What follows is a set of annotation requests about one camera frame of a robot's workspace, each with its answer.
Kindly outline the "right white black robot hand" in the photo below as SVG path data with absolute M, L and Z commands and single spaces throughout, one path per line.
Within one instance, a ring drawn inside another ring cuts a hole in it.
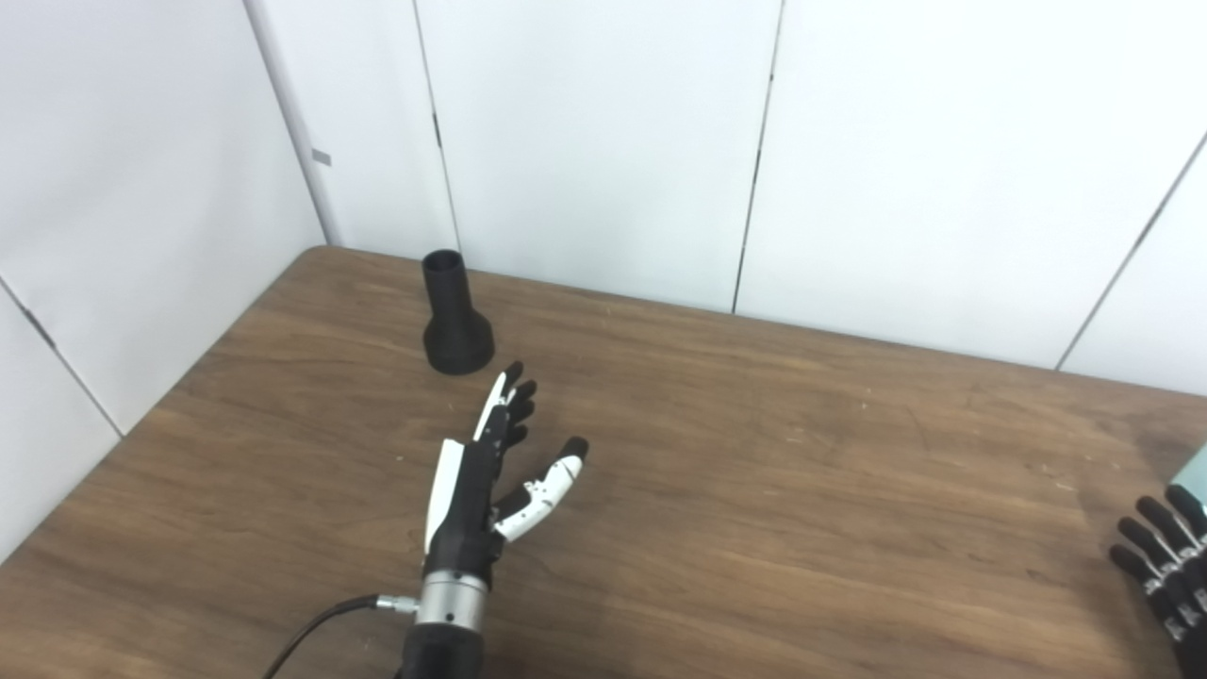
M 1125 516 L 1116 532 L 1125 544 L 1110 562 L 1141 590 L 1151 617 L 1171 643 L 1182 678 L 1206 677 L 1206 516 L 1203 503 L 1180 482 L 1164 499 L 1135 502 L 1141 520 Z

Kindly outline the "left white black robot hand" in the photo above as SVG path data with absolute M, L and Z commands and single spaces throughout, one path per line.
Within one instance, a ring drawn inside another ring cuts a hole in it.
M 428 497 L 422 575 L 474 576 L 491 589 L 505 546 L 552 516 L 578 480 L 589 441 L 573 437 L 537 476 L 494 498 L 505 456 L 529 434 L 536 391 L 537 384 L 524 377 L 524 364 L 514 361 L 488 391 L 470 439 L 441 443 Z

